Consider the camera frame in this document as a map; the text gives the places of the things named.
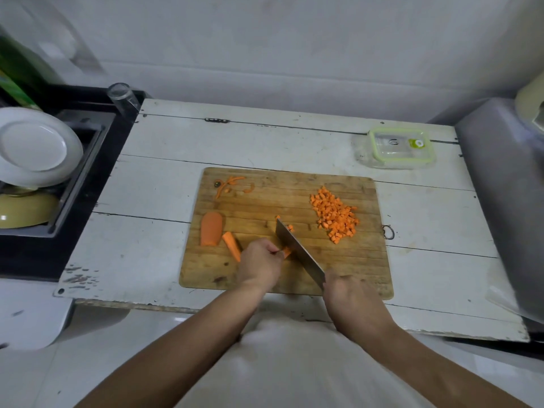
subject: yellow bowl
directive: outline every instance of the yellow bowl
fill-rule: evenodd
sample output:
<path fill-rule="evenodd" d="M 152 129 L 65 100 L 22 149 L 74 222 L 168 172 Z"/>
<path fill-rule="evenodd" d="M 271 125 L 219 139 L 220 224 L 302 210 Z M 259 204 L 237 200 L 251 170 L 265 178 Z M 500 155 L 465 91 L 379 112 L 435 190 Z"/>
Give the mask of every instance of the yellow bowl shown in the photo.
<path fill-rule="evenodd" d="M 34 226 L 49 221 L 59 200 L 49 193 L 0 195 L 0 229 Z"/>

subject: white wall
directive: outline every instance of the white wall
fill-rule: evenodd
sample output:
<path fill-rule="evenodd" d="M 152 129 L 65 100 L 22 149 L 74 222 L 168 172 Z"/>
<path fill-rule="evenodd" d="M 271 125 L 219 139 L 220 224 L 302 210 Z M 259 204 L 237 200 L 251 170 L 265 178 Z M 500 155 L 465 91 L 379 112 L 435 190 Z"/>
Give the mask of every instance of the white wall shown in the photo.
<path fill-rule="evenodd" d="M 156 98 L 425 122 L 544 68 L 544 0 L 49 0 Z"/>

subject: knife blade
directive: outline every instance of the knife blade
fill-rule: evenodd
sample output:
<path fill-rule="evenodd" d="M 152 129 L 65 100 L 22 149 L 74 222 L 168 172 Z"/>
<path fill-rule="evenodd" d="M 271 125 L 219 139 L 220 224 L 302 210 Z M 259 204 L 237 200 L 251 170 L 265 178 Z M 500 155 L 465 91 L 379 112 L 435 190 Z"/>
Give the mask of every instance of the knife blade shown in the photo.
<path fill-rule="evenodd" d="M 296 253 L 296 257 L 303 264 L 306 272 L 312 277 L 317 285 L 323 290 L 323 283 L 325 283 L 325 272 L 319 266 L 319 263 L 309 254 L 309 252 L 301 245 L 296 237 L 289 231 L 289 229 L 281 222 L 280 219 L 276 219 L 276 235 L 277 237 Z"/>

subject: white wooden table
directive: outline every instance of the white wooden table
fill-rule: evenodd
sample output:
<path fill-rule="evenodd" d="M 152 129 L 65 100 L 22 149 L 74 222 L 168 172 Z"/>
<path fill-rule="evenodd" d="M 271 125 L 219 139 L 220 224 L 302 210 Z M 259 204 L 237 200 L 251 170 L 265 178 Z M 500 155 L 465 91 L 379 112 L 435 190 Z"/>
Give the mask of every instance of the white wooden table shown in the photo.
<path fill-rule="evenodd" d="M 212 123 L 221 118 L 229 123 Z M 352 141 L 373 127 L 429 132 L 437 163 L 378 170 Z M 528 341 L 521 318 L 484 295 L 502 265 L 452 127 L 147 99 L 56 295 L 101 306 L 196 312 L 218 290 L 182 288 L 180 264 L 197 187 L 208 166 L 371 177 L 404 329 Z M 267 294 L 263 309 L 330 320 L 321 297 Z"/>

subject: person's left hand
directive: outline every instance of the person's left hand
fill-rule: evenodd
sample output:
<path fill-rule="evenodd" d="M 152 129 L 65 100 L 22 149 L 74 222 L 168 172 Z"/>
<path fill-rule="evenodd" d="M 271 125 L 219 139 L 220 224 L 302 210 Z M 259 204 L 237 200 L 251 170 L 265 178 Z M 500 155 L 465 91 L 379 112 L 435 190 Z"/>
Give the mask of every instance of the person's left hand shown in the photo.
<path fill-rule="evenodd" d="M 257 287 L 264 295 L 276 285 L 284 259 L 283 251 L 267 238 L 254 240 L 241 253 L 237 285 Z"/>

